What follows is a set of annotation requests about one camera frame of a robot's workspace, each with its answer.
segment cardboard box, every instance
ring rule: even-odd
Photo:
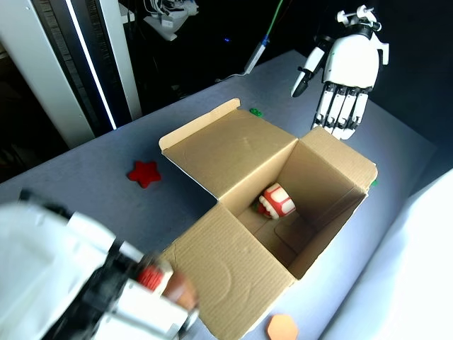
[[[241,338],[302,278],[377,177],[371,161],[324,129],[298,139],[239,106],[232,99],[159,141],[218,199],[163,256],[194,281],[200,318],[226,340]],[[250,205],[275,182],[297,211],[269,220]]]

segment red star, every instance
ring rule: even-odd
[[[136,161],[134,171],[128,173],[127,177],[131,181],[139,182],[143,189],[148,188],[151,182],[161,180],[161,174],[157,171],[157,163],[155,161],[149,163]]]

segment white robotic hand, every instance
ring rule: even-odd
[[[329,37],[318,41],[291,91],[300,96],[308,81],[324,66],[324,89],[312,128],[322,126],[338,139],[352,136],[362,122],[368,93],[373,89],[381,64],[389,63],[389,44],[379,41],[375,32],[381,30],[372,13],[373,8],[361,6],[355,13],[338,12],[348,34],[333,42]]]

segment led light strip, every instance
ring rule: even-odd
[[[110,108],[107,104],[107,99],[105,99],[104,91],[102,90],[101,83],[99,82],[98,74],[94,69],[93,61],[91,60],[90,53],[85,43],[84,36],[82,35],[82,31],[80,29],[79,21],[77,20],[76,12],[74,11],[74,7],[72,6],[71,0],[66,0],[66,5],[69,9],[69,14],[71,15],[72,22],[74,23],[74,27],[76,29],[77,35],[79,37],[80,43],[82,45],[82,50],[84,51],[86,61],[88,62],[88,66],[90,67],[91,74],[93,75],[94,82],[96,83],[96,87],[98,88],[99,94],[101,95],[102,102],[104,104],[105,110],[107,111],[108,119],[110,120],[110,124],[112,128],[116,130],[116,124],[113,120],[112,113],[110,112]]]

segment gray tabletop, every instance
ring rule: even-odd
[[[31,188],[99,220],[143,252],[162,250],[215,201],[161,156],[159,138],[234,97],[241,99],[242,108],[258,108],[264,119],[293,135],[306,134],[322,85],[319,74],[302,96],[289,96],[297,66],[304,61],[295,51],[285,53],[248,76],[232,77],[77,147],[1,184],[0,203],[16,200],[22,188]],[[292,315],[301,339],[320,337],[435,150],[372,102],[347,144],[377,164],[378,185],[271,312]],[[126,173],[134,160],[155,160],[162,181],[146,190],[129,181]],[[245,339],[266,339],[266,322]],[[211,339],[201,322],[191,333],[196,339]]]

